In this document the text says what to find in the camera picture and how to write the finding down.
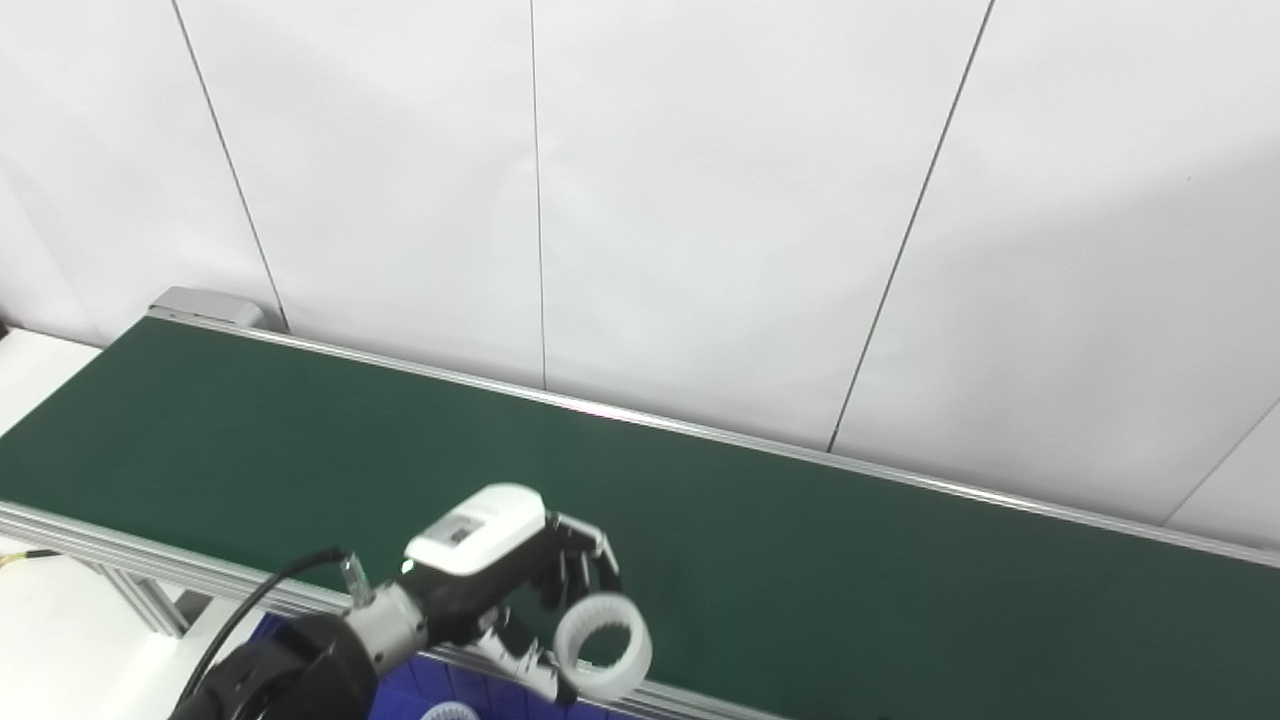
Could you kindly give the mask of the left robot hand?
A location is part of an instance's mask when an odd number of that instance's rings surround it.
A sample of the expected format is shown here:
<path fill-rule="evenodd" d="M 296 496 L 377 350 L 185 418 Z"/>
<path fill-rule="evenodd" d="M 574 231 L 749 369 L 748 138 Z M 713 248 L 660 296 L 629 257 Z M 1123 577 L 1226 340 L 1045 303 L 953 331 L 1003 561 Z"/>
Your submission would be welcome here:
<path fill-rule="evenodd" d="M 556 611 L 593 591 L 623 588 L 602 529 L 548 510 L 538 491 L 513 483 L 481 488 L 417 533 L 396 584 L 422 616 L 424 648 L 474 647 L 562 707 L 579 701 L 579 688 L 559 655 L 540 647 L 504 601 L 530 585 Z"/>

